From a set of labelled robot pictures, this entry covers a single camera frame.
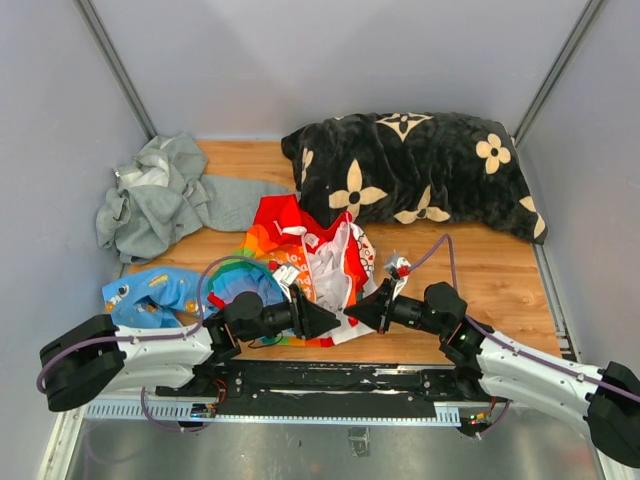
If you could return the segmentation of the rainbow white zip jacket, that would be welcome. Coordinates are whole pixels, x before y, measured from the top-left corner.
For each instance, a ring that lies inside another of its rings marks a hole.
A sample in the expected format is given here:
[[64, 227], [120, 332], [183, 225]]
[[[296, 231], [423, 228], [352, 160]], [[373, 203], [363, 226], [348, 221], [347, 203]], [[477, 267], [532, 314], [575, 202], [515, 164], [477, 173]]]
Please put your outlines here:
[[255, 346], [326, 348], [372, 332], [344, 314], [346, 307], [376, 289], [376, 250], [350, 213], [341, 213], [324, 228], [301, 209], [295, 195], [264, 197], [253, 225], [234, 253], [264, 265], [242, 260], [223, 262], [205, 287], [214, 308], [230, 303], [244, 291], [258, 294], [266, 305], [283, 301], [284, 293], [269, 267], [290, 263], [299, 270], [296, 284], [306, 298], [334, 313], [340, 322], [316, 339], [298, 339], [289, 329], [273, 338], [260, 337]]

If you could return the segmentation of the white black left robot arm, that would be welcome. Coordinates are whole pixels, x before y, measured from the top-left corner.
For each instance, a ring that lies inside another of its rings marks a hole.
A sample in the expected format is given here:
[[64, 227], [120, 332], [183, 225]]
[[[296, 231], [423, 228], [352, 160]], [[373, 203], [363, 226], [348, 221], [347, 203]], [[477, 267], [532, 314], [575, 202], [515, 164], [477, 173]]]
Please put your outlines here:
[[254, 292], [242, 292], [199, 326], [136, 329], [115, 325], [107, 314], [96, 315], [41, 349], [37, 387], [52, 412], [124, 390], [210, 395], [222, 385], [222, 363], [240, 354], [241, 343], [287, 330], [310, 340], [339, 324], [334, 313], [296, 286], [273, 305]]

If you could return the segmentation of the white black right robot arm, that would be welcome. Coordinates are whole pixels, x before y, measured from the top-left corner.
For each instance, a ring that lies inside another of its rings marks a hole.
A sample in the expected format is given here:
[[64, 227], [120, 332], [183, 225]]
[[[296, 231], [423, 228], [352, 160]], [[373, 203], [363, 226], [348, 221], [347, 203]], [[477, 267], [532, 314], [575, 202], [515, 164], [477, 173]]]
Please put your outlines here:
[[573, 425], [602, 453], [639, 466], [639, 379], [628, 367], [601, 368], [554, 357], [472, 319], [456, 289], [440, 282], [416, 300], [385, 280], [345, 313], [384, 333], [390, 323], [438, 337], [457, 368], [455, 392], [466, 400], [486, 393], [522, 403]]

